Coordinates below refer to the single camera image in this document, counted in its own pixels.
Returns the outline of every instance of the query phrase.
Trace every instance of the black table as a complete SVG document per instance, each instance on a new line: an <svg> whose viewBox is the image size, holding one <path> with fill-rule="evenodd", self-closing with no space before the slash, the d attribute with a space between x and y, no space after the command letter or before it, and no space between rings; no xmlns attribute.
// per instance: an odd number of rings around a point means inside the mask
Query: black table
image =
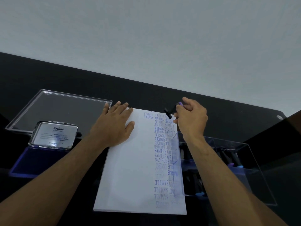
<svg viewBox="0 0 301 226"><path fill-rule="evenodd" d="M183 96L186 96L199 101L207 108L209 120L205 136L237 142L244 142L280 122L277 115L285 118L282 112L272 109L5 53L0 53L0 70L1 136L4 143L0 150L0 201L29 181L29 179L11 178L6 175L27 146L29 137L9 133L3 128L40 89L111 99L113 103L116 101L128 102L133 108L157 112L163 112L164 107L171 108ZM18 143L12 144L15 139L19 140ZM94 213L92 209L106 153L107 150L97 158L83 178L59 224L64 225L68 222L75 225L94 225L100 224L104 217L110 217L113 223L129 221L133 225L180 225L180 222L181 224L184 222L193 224L206 218L206 206L200 206L193 198L186 198L187 216Z"/></svg>

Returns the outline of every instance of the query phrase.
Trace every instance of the metal lid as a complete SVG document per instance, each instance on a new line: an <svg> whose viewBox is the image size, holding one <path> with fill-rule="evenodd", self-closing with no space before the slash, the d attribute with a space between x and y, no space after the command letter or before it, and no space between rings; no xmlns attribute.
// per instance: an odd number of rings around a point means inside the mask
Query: metal lid
<svg viewBox="0 0 301 226"><path fill-rule="evenodd" d="M28 142L30 146L71 149L77 134L77 125L56 121L39 121Z"/></svg>

